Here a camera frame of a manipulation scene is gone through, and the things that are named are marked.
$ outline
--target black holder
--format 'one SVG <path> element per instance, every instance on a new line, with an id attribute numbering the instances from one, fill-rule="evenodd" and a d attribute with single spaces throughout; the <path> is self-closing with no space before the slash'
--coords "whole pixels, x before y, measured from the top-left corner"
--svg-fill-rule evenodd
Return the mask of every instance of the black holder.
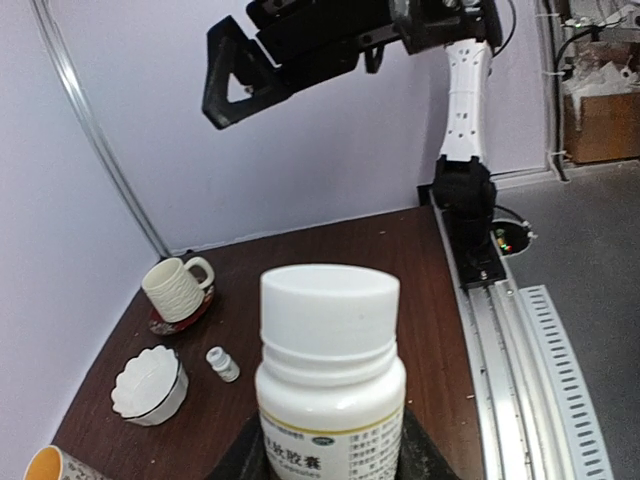
<path id="1" fill-rule="evenodd" d="M 270 480 L 260 419 L 245 424 L 207 480 Z M 424 431 L 413 412 L 405 409 L 396 480 L 460 480 Z"/>

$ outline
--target white ceramic mug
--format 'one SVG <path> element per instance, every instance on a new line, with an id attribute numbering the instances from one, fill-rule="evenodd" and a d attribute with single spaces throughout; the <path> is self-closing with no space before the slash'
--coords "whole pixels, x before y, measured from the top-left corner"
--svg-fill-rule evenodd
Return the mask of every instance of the white ceramic mug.
<path id="1" fill-rule="evenodd" d="M 206 280 L 198 283 L 189 271 L 202 268 Z M 168 323 L 177 323 L 193 314 L 202 305 L 204 291 L 213 284 L 213 268 L 204 258 L 196 257 L 186 264 L 179 258 L 169 258 L 153 267 L 142 280 L 142 289 Z"/>
<path id="2" fill-rule="evenodd" d="M 24 480 L 109 480 L 54 445 L 40 450 L 33 457 Z"/>

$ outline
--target white cable tray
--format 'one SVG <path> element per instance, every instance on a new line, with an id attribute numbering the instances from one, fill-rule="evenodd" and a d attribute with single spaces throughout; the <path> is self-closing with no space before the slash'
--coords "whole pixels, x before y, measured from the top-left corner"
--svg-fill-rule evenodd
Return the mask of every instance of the white cable tray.
<path id="1" fill-rule="evenodd" d="M 613 480 L 609 456 L 587 385 L 546 287 L 520 289 L 553 383 L 579 480 Z"/>

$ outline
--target metal pole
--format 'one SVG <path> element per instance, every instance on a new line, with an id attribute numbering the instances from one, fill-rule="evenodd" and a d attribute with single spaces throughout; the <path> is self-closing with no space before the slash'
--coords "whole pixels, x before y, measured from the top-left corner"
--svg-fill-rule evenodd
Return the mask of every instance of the metal pole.
<path id="1" fill-rule="evenodd" d="M 142 232 L 158 255 L 160 257 L 170 257 L 171 253 L 169 249 L 133 193 L 131 185 L 129 185 L 129 182 L 127 182 L 120 169 L 113 149 L 100 128 L 91 105 L 80 85 L 80 80 L 71 61 L 67 46 L 49 9 L 48 1 L 31 0 L 31 6 L 33 7 L 33 13 L 47 52 L 62 82 L 69 103 L 100 163 L 102 163 L 120 197 L 127 205 L 129 211 L 142 229 Z"/>

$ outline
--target yellow cup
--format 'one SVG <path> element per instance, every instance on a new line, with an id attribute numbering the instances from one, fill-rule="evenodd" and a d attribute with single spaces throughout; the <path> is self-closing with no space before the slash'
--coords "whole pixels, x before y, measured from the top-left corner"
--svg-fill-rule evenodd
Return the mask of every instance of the yellow cup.
<path id="1" fill-rule="evenodd" d="M 63 479 L 109 480 L 54 445 L 49 445 L 36 453 L 24 474 L 24 480 Z"/>

